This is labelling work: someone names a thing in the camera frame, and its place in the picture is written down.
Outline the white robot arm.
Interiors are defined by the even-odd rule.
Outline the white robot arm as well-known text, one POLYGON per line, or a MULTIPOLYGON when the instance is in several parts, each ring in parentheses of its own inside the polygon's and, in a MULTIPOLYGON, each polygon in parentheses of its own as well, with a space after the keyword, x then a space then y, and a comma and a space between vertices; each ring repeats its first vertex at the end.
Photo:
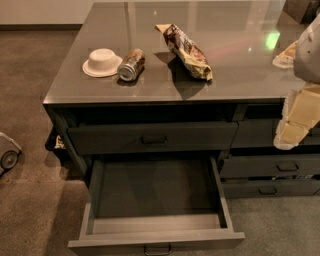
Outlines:
POLYGON ((272 64, 292 68, 306 82, 300 91, 289 91, 273 140, 276 148, 291 150, 320 122, 320 15, 272 64))

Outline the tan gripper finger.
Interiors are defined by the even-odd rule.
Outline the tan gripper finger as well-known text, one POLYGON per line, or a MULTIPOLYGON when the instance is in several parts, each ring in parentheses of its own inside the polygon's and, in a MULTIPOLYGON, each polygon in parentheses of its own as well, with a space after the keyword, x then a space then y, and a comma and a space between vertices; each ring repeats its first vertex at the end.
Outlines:
POLYGON ((297 41, 290 44, 284 51, 273 59, 272 64, 282 69, 292 68, 297 44, 297 41))
POLYGON ((276 128, 274 146, 280 150, 291 150, 319 122, 320 85, 306 83, 299 91, 290 90, 284 101, 282 119, 276 128))

